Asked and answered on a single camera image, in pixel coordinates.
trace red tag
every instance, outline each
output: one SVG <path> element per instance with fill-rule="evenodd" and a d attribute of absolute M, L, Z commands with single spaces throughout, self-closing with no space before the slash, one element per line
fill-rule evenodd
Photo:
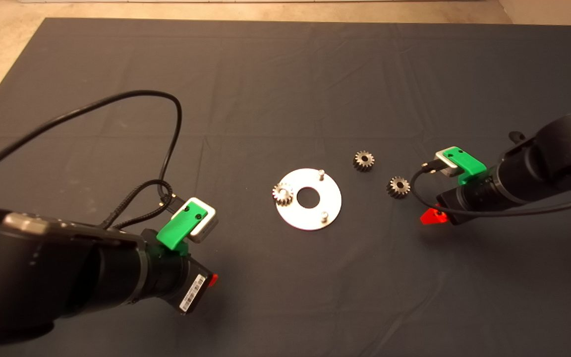
<path fill-rule="evenodd" d="M 449 218 L 446 216 L 446 213 L 444 212 L 440 212 L 438 210 L 436 210 L 435 208 L 429 208 L 428 210 L 426 210 L 426 212 L 424 212 L 424 214 L 420 217 L 420 221 L 422 222 L 422 224 L 427 225 L 427 224 L 440 224 L 440 223 L 446 223 L 449 221 Z"/>
<path fill-rule="evenodd" d="M 211 278 L 211 282 L 208 283 L 209 287 L 212 287 L 213 285 L 215 285 L 215 283 L 217 282 L 217 279 L 219 279 L 219 275 L 217 274 L 213 274 L 213 277 Z"/>

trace gear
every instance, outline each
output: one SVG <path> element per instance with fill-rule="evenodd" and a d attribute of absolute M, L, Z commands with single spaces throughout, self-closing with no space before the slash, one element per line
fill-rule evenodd
<path fill-rule="evenodd" d="M 404 198 L 411 191 L 411 186 L 403 177 L 392 177 L 387 183 L 387 192 L 393 198 Z"/>
<path fill-rule="evenodd" d="M 356 170 L 365 172 L 374 167 L 374 156 L 369 151 L 358 151 L 354 155 L 354 167 Z"/>
<path fill-rule="evenodd" d="M 288 206 L 292 203 L 292 187 L 287 183 L 279 183 L 272 189 L 272 197 L 279 206 Z"/>

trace floor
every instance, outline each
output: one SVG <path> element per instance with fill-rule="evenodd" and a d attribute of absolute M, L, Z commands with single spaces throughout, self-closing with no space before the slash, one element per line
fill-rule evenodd
<path fill-rule="evenodd" d="M 501 0 L 501 3 L 498 0 L 484 0 L 251 4 L 135 2 L 29 4 L 15 0 L 0 0 L 0 82 L 46 17 L 571 24 L 571 0 Z"/>

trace green 3d-printed bracket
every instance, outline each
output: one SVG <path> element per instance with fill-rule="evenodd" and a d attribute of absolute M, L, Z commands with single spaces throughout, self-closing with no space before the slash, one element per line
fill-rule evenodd
<path fill-rule="evenodd" d="M 484 165 L 482 161 L 477 160 L 457 146 L 451 147 L 451 149 L 444 151 L 443 154 L 449 160 L 453 161 L 455 165 L 458 165 L 460 169 L 464 170 L 457 178 L 460 185 L 466 185 L 471 178 L 486 171 L 486 165 Z"/>
<path fill-rule="evenodd" d="M 188 244 L 183 240 L 206 215 L 208 212 L 204 208 L 189 202 L 160 230 L 156 238 L 168 249 L 179 251 L 180 255 L 186 256 Z"/>

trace black cable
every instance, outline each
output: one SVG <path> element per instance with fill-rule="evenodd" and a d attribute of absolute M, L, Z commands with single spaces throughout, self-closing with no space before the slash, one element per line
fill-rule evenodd
<path fill-rule="evenodd" d="M 420 201 L 422 205 L 433 208 L 440 212 L 448 213 L 451 215 L 465 215 L 470 217 L 517 217 L 517 216 L 528 216 L 528 215 L 540 215 L 544 213 L 553 213 L 553 212 L 559 212 L 571 209 L 571 202 L 562 203 L 556 206 L 548 206 L 544 208 L 532 208 L 529 210 L 514 210 L 514 211 L 500 211 L 500 212 L 464 211 L 464 210 L 454 210 L 452 208 L 436 206 L 433 203 L 428 203 L 426 199 L 420 196 L 417 193 L 417 190 L 415 189 L 415 181 L 417 181 L 417 178 L 420 177 L 422 174 L 430 172 L 431 170 L 435 170 L 433 167 L 431 167 L 431 165 L 426 165 L 425 167 L 422 167 L 420 171 L 416 172 L 413 175 L 409 184 L 411 187 L 411 192 L 413 192 L 415 198 L 418 201 Z"/>
<path fill-rule="evenodd" d="M 172 136 L 171 142 L 169 144 L 169 149 L 167 150 L 167 153 L 165 155 L 165 160 L 163 160 L 163 165 L 160 169 L 160 174 L 158 176 L 158 179 L 146 181 L 145 183 L 142 183 L 141 185 L 136 187 L 134 190 L 132 190 L 132 192 L 130 192 L 129 195 L 127 195 L 127 197 L 122 201 L 122 203 L 120 203 L 120 205 L 99 226 L 104 228 L 104 229 L 109 228 L 109 226 L 111 226 L 112 223 L 114 223 L 114 221 L 118 218 L 118 216 L 120 216 L 120 214 L 125 210 L 125 208 L 127 208 L 127 206 L 129 205 L 129 203 L 131 203 L 131 201 L 134 199 L 134 197 L 136 197 L 136 195 L 141 190 L 143 190 L 145 187 L 148 187 L 151 185 L 157 185 L 158 195 L 160 196 L 161 200 L 163 201 L 163 205 L 156 208 L 152 212 L 146 213 L 145 215 L 141 215 L 140 217 L 136 217 L 134 219 L 130 219 L 128 221 L 122 222 L 122 223 L 116 225 L 116 228 L 121 229 L 121 228 L 124 228 L 127 226 L 131 226 L 132 224 L 143 222 L 143 221 L 146 221 L 146 220 L 151 219 L 153 217 L 156 217 L 160 213 L 164 212 L 165 209 L 168 207 L 168 205 L 171 203 L 171 195 L 172 195 L 171 185 L 169 185 L 166 181 L 164 181 L 164 179 L 165 179 L 165 173 L 166 173 L 167 167 L 169 165 L 169 161 L 171 160 L 173 150 L 175 149 L 175 145 L 177 143 L 177 138 L 179 138 L 179 131 L 182 127 L 182 105 L 179 102 L 179 99 L 177 99 L 172 94 L 169 94 L 169 93 L 166 93 L 163 91 L 157 91 L 157 90 L 132 90 L 132 91 L 126 91 L 124 93 L 119 93 L 116 95 L 111 95 L 111 96 L 106 97 L 104 99 L 101 99 L 101 100 L 98 100 L 96 102 L 87 104 L 86 106 L 83 106 L 81 108 L 74 109 L 73 111 L 66 113 L 65 115 L 61 115 L 59 117 L 56 117 L 52 120 L 49 120 L 48 122 L 44 122 L 38 128 L 34 129 L 33 131 L 26 134 L 25 136 L 19 138 L 18 140 L 16 140 L 12 144 L 9 144 L 4 149 L 0 150 L 0 162 L 2 160 L 4 160 L 5 158 L 7 158 L 7 156 L 12 154 L 14 151 L 16 151 L 17 149 L 19 149 L 23 145 L 30 142 L 30 140 L 36 138 L 37 136 L 45 133 L 46 131 L 54 128 L 55 126 L 57 126 L 59 124 L 63 124 L 64 122 L 67 122 L 67 121 L 69 121 L 73 118 L 79 117 L 81 115 L 85 115 L 86 113 L 89 113 L 90 111 L 94 111 L 96 109 L 102 108 L 104 106 L 107 106 L 108 104 L 117 102 L 117 101 L 122 100 L 122 99 L 128 99 L 128 98 L 133 98 L 133 97 L 161 97 L 161 98 L 169 99 L 170 101 L 172 101 L 173 104 L 175 104 L 175 108 L 176 108 L 176 112 L 177 112 L 175 129 L 173 131 L 173 136 Z M 168 191 L 167 194 L 165 194 L 163 192 L 163 187 L 165 187 L 167 189 L 167 191 Z"/>
<path fill-rule="evenodd" d="M 177 143 L 177 138 L 179 137 L 179 130 L 181 129 L 181 126 L 182 126 L 182 105 L 179 102 L 179 100 L 176 97 L 174 97 L 172 94 L 169 94 L 169 93 L 166 93 L 163 91 L 157 91 L 157 90 L 132 90 L 132 91 L 126 91 L 124 93 L 119 93 L 116 95 L 111 95 L 111 96 L 106 97 L 104 99 L 101 99 L 101 100 L 98 100 L 96 102 L 87 104 L 86 106 L 83 106 L 81 108 L 74 109 L 73 111 L 66 113 L 65 115 L 61 115 L 61 116 L 56 117 L 52 120 L 49 120 L 48 122 L 45 122 L 44 124 L 42 124 L 38 128 L 34 129 L 30 133 L 26 134 L 22 138 L 19 138 L 18 140 L 16 140 L 12 144 L 10 144 L 7 147 L 5 147 L 4 149 L 2 149 L 0 151 L 0 161 L 4 160 L 8 155 L 12 154 L 14 151 L 19 149 L 23 145 L 27 144 L 30 140 L 36 138 L 37 136 L 45 133 L 46 131 L 54 128 L 55 126 L 57 126 L 59 124 L 63 124 L 64 122 L 67 122 L 73 118 L 76 118 L 78 116 L 89 113 L 90 111 L 104 107 L 108 104 L 117 102 L 117 101 L 122 100 L 122 99 L 132 98 L 132 97 L 161 97 L 161 98 L 169 99 L 170 101 L 173 102 L 173 104 L 175 104 L 175 108 L 177 111 L 177 121 L 176 121 L 176 125 L 175 125 L 175 130 L 173 131 L 173 136 L 171 138 L 171 143 L 170 143 L 169 149 L 166 153 L 165 160 L 163 160 L 163 165 L 160 169 L 160 175 L 158 176 L 158 178 L 160 180 L 164 180 L 165 179 L 165 173 L 167 170 L 167 166 L 169 165 L 171 155 L 173 154 L 173 150 L 175 149 L 175 145 Z M 160 197 L 165 196 L 165 193 L 163 192 L 162 187 L 163 186 L 158 185 L 158 195 Z"/>
<path fill-rule="evenodd" d="M 120 205 L 118 205 L 118 207 L 116 207 L 116 209 L 113 210 L 113 212 L 111 212 L 109 214 L 109 216 L 104 221 L 102 221 L 101 224 L 98 225 L 98 228 L 102 228 L 102 229 L 109 228 L 114 223 L 114 221 L 116 221 L 118 216 L 120 216 L 125 211 L 125 209 L 133 201 L 133 199 L 136 196 L 138 196 L 138 194 L 142 190 L 144 190 L 145 188 L 147 188 L 151 185 L 164 186 L 167 189 L 167 191 L 169 192 L 169 196 L 171 196 L 173 193 L 171 185 L 169 185 L 169 183 L 167 181 L 158 179 L 158 180 L 149 180 L 149 181 L 143 182 L 140 185 L 138 185 L 138 187 L 136 187 L 134 190 L 132 190 L 127 195 L 127 197 L 125 197 L 125 199 L 123 199 L 122 202 L 120 202 Z M 121 224 L 114 226 L 114 228 L 122 229 L 124 227 L 131 226 L 131 224 L 136 224 L 136 223 L 140 223 L 140 222 L 146 221 L 148 219 L 151 219 L 151 218 L 159 215 L 160 213 L 164 212 L 165 209 L 167 208 L 167 206 L 170 204 L 170 202 L 171 202 L 170 199 L 165 199 L 165 201 L 163 202 L 163 205 L 158 207 L 154 211 L 146 213 L 145 215 L 141 215 L 140 217 L 130 219 L 129 221 L 122 222 Z"/>

